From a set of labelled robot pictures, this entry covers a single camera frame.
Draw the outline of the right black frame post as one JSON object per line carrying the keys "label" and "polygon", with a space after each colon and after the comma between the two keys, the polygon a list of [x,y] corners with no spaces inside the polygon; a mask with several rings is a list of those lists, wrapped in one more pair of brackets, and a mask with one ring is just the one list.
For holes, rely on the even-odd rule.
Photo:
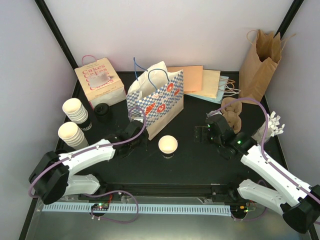
{"label": "right black frame post", "polygon": [[280,34],[280,38],[283,38],[303,2],[304,0],[293,0],[275,35]]}

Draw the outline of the black frame post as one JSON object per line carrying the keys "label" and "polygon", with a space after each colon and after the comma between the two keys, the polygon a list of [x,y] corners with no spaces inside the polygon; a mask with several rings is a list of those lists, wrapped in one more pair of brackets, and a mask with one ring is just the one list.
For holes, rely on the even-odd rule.
{"label": "black frame post", "polygon": [[75,69],[78,67],[76,60],[74,56],[72,55],[72,52],[70,51],[69,46],[67,45],[67,42],[65,41],[54,17],[52,16],[46,2],[44,0],[35,0],[34,1],[40,10],[42,16],[44,17],[47,25],[49,26],[51,32],[53,33],[56,41],[58,42],[61,50],[63,51],[65,57],[67,58],[70,66]]}
{"label": "black frame post", "polygon": [[280,34],[280,38],[283,38],[303,2],[304,0],[293,0],[275,35]]}

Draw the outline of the blue checkered paper bag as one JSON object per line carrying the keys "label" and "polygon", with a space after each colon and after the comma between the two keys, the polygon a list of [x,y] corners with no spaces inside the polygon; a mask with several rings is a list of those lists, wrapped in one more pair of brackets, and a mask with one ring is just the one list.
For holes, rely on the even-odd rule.
{"label": "blue checkered paper bag", "polygon": [[184,71],[169,72],[164,61],[150,66],[130,85],[126,103],[130,120],[144,112],[152,140],[184,108]]}

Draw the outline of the Cakes printed paper bag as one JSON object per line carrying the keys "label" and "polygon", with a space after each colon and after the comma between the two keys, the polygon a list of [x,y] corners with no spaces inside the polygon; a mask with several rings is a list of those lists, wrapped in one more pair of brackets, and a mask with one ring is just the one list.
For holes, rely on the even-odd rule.
{"label": "Cakes printed paper bag", "polygon": [[92,108],[98,104],[112,106],[126,99],[125,86],[106,57],[84,55],[81,62],[82,66],[74,71]]}

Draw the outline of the near paper cup stack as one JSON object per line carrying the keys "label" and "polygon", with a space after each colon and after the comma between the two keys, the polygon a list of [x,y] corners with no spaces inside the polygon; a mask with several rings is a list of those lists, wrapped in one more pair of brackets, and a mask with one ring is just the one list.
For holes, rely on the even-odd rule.
{"label": "near paper cup stack", "polygon": [[75,150],[80,150],[89,146],[83,131],[74,122],[62,124],[57,133],[68,146]]}

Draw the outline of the far paper cup stack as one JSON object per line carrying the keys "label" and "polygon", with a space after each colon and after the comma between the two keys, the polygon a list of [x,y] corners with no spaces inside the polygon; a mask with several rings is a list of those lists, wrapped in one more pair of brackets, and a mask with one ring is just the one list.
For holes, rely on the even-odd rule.
{"label": "far paper cup stack", "polygon": [[62,105],[62,110],[81,130],[88,131],[92,128],[89,113],[78,98],[66,100]]}

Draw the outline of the paper cup stack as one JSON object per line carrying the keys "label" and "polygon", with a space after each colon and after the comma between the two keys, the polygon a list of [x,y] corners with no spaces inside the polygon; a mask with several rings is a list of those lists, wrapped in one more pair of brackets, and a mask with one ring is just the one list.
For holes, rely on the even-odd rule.
{"label": "paper cup stack", "polygon": [[62,105],[62,110],[81,130],[88,131],[92,128],[89,113],[78,98],[66,100]]}
{"label": "paper cup stack", "polygon": [[89,146],[83,131],[74,122],[62,124],[57,133],[68,146],[75,150],[80,150]]}

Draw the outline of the single black-sleeved paper cup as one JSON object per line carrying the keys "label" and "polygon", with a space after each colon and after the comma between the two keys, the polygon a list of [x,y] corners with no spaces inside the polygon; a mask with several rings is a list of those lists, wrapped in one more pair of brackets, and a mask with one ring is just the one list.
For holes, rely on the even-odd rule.
{"label": "single black-sleeved paper cup", "polygon": [[171,135],[165,135],[159,139],[158,148],[165,159],[170,159],[178,148],[178,141]]}

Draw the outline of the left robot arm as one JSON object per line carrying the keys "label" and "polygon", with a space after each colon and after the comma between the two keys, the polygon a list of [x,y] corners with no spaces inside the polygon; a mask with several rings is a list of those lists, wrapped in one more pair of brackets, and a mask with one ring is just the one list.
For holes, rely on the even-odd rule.
{"label": "left robot arm", "polygon": [[94,173],[79,173],[100,162],[128,156],[134,148],[146,145],[148,138],[146,125],[135,119],[124,130],[80,150],[47,152],[29,177],[34,197],[40,198],[45,205],[69,195],[92,195],[97,200],[103,199],[108,188],[101,178]]}

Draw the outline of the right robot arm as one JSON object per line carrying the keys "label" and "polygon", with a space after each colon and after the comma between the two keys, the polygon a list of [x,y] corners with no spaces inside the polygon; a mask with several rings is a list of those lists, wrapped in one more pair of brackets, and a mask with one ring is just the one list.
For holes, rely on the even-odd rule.
{"label": "right robot arm", "polygon": [[251,136],[235,133],[221,114],[208,117],[205,123],[194,129],[196,142],[216,145],[224,159],[240,159],[272,186],[246,179],[228,187],[228,198],[234,202],[242,198],[255,201],[281,215],[296,232],[305,234],[320,217],[320,186],[311,186],[283,168]]}

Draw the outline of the orange flat paper bag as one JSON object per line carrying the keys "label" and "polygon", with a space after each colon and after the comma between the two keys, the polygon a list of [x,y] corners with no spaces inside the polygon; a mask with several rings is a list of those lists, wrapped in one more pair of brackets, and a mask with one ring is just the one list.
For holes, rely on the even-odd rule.
{"label": "orange flat paper bag", "polygon": [[168,67],[167,70],[169,72],[178,72],[183,70],[185,93],[197,92],[202,89],[202,65]]}

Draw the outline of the light blue flat paper bag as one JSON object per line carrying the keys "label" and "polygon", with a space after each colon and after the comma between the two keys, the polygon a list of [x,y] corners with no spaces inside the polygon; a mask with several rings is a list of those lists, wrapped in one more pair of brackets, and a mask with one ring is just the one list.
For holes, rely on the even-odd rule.
{"label": "light blue flat paper bag", "polygon": [[216,97],[202,96],[192,93],[187,93],[188,96],[195,97],[197,99],[205,100],[211,103],[220,104],[223,100],[223,97],[232,97],[238,95],[241,90],[235,88],[235,80],[229,79],[228,76],[219,77],[219,85]]}

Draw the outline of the tan flat paper bag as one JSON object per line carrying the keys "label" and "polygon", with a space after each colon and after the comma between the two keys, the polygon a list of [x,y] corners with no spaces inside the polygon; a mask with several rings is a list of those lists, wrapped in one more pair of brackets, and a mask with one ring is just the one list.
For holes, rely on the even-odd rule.
{"label": "tan flat paper bag", "polygon": [[184,92],[187,95],[196,95],[200,97],[208,97],[215,99],[217,97],[219,80],[221,76],[220,70],[207,70],[202,71],[202,86],[199,91]]}

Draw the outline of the left black frame post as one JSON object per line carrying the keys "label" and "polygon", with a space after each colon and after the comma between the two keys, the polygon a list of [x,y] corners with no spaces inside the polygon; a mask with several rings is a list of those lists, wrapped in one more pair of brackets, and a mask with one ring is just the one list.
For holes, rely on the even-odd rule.
{"label": "left black frame post", "polygon": [[63,51],[65,57],[67,58],[70,66],[75,69],[78,67],[76,60],[74,56],[72,55],[72,52],[70,51],[69,46],[67,45],[67,42],[65,41],[54,17],[52,16],[46,2],[44,0],[35,0],[34,1],[40,10],[42,16],[44,17],[47,25],[49,26],[51,32],[53,33],[56,41],[58,42],[61,50]]}

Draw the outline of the standing brown paper bag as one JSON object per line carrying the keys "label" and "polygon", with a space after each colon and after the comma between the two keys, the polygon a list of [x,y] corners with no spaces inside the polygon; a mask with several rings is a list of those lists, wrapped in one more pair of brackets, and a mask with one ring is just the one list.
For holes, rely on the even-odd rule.
{"label": "standing brown paper bag", "polygon": [[282,52],[291,36],[281,39],[279,33],[254,30],[256,37],[239,70],[239,97],[260,102],[282,59]]}

